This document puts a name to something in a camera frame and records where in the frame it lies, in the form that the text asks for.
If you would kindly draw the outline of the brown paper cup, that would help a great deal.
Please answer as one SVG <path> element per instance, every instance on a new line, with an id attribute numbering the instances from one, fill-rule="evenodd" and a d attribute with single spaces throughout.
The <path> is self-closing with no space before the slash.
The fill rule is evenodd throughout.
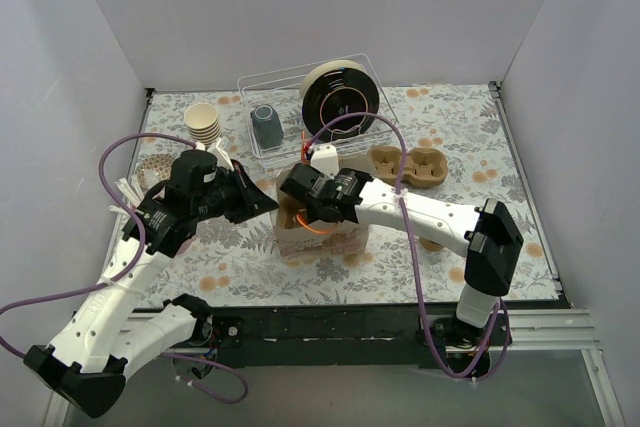
<path id="1" fill-rule="evenodd" d="M 426 238 L 419 239 L 420 245 L 429 252 L 439 252 L 443 246 Z"/>

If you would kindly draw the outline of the paper takeout bag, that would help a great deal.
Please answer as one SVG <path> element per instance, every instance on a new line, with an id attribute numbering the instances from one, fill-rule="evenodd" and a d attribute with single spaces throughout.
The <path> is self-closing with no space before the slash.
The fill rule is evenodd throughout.
<path id="1" fill-rule="evenodd" d="M 276 178 L 278 203 L 286 195 L 280 190 L 280 187 L 293 167 L 294 164 L 283 170 Z M 332 229 L 330 223 L 322 221 L 315 221 L 311 224 L 315 230 L 328 231 L 326 235 L 313 233 L 302 226 L 294 229 L 282 229 L 276 225 L 278 210 L 272 211 L 270 218 L 276 244 L 283 258 L 293 258 L 303 254 L 359 254 L 363 253 L 366 248 L 369 239 L 369 226 L 345 221 Z"/>

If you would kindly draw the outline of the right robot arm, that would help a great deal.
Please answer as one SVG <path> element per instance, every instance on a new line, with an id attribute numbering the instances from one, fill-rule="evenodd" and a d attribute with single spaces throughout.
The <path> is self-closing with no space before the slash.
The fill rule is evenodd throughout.
<path id="1" fill-rule="evenodd" d="M 342 168 L 331 176 L 304 163 L 284 174 L 279 190 L 300 202 L 311 222 L 393 228 L 464 258 L 465 285 L 455 314 L 436 328 L 436 334 L 456 346 L 475 344 L 486 336 L 494 306 L 509 293 L 524 244 L 503 202 L 446 203 L 397 193 L 364 171 Z"/>

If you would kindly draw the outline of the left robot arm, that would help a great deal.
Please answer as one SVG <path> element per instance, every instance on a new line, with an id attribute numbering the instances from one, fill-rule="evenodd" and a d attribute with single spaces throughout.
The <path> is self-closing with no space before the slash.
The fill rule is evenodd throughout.
<path id="1" fill-rule="evenodd" d="M 168 301 L 134 330 L 122 331 L 146 288 L 195 236 L 198 224 L 217 217 L 240 224 L 277 207 L 239 162 L 220 165 L 209 152 L 182 152 L 169 178 L 151 187 L 136 207 L 97 290 L 47 345 L 27 351 L 24 364 L 89 417 L 104 415 L 127 380 L 164 350 L 211 340 L 212 308 L 189 294 Z"/>

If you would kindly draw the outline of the stack of paper cups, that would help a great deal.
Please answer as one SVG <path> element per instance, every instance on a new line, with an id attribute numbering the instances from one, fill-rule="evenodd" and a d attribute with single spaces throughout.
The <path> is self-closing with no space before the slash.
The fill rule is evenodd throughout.
<path id="1" fill-rule="evenodd" d="M 190 136 L 206 147 L 211 146 L 220 136 L 220 117 L 216 107 L 208 102 L 190 105 L 183 116 Z"/>

